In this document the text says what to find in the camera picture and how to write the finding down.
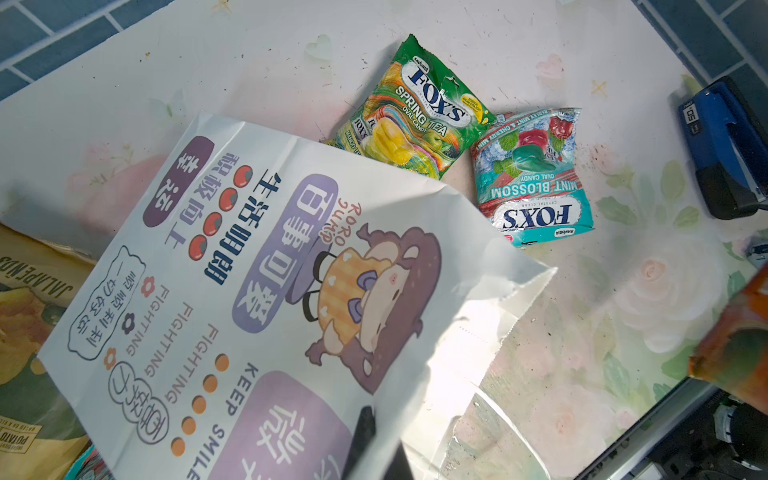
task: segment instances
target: stapler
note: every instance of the stapler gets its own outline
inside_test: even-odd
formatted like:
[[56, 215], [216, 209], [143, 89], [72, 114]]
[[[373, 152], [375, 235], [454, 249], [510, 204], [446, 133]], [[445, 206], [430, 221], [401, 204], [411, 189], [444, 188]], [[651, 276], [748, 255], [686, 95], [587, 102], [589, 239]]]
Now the stapler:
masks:
[[768, 137], [733, 80], [716, 80], [679, 112], [710, 213], [730, 220], [768, 210]]

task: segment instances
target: light purple label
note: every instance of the light purple label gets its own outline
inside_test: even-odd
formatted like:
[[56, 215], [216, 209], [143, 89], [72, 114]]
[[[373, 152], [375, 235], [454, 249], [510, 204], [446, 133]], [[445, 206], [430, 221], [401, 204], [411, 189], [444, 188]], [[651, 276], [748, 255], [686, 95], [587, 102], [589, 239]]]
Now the light purple label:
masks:
[[243, 407], [211, 480], [340, 480], [352, 434], [314, 392], [284, 372], [265, 373]]
[[241, 329], [258, 333], [272, 322], [338, 194], [336, 181], [320, 174], [295, 189], [235, 297], [232, 319]]
[[144, 225], [156, 227], [168, 218], [213, 152], [214, 143], [205, 137], [195, 137], [187, 144], [144, 210]]

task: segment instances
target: table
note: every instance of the table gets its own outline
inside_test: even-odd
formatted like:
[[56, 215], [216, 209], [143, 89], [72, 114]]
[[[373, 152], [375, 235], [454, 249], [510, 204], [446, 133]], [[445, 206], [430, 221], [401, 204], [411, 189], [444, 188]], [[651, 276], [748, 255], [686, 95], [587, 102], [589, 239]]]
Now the table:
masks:
[[[97, 257], [199, 110], [328, 137], [410, 32], [496, 111], [584, 109], [596, 230], [526, 250], [558, 275], [454, 434], [406, 450], [448, 478], [545, 478], [511, 424], [572, 477], [684, 376], [768, 227], [708, 216], [675, 118], [687, 72], [631, 2], [176, 0], [0, 103], [0, 220]], [[473, 199], [466, 157], [444, 180]]]

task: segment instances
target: fox's mint blossom candy bag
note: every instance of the fox's mint blossom candy bag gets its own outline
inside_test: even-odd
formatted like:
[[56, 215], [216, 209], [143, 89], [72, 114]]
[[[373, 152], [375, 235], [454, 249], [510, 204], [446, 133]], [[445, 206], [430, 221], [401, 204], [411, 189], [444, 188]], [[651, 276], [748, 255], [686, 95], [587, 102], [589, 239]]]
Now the fox's mint blossom candy bag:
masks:
[[578, 108], [500, 114], [472, 146], [480, 211], [517, 247], [592, 230], [574, 171]]

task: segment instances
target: floral pattern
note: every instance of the floral pattern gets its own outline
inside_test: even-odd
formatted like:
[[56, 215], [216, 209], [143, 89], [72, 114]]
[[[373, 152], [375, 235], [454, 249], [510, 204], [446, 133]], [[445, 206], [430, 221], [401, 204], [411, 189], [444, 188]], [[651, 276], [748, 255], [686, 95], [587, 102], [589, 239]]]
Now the floral pattern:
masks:
[[447, 478], [578, 475], [685, 377], [694, 345], [754, 274], [744, 252], [766, 237], [765, 215], [709, 217], [677, 160], [654, 176], [604, 145], [583, 153], [585, 190], [603, 194], [592, 201], [596, 231], [526, 249], [559, 272], [481, 385], [525, 441], [476, 396], [449, 444]]

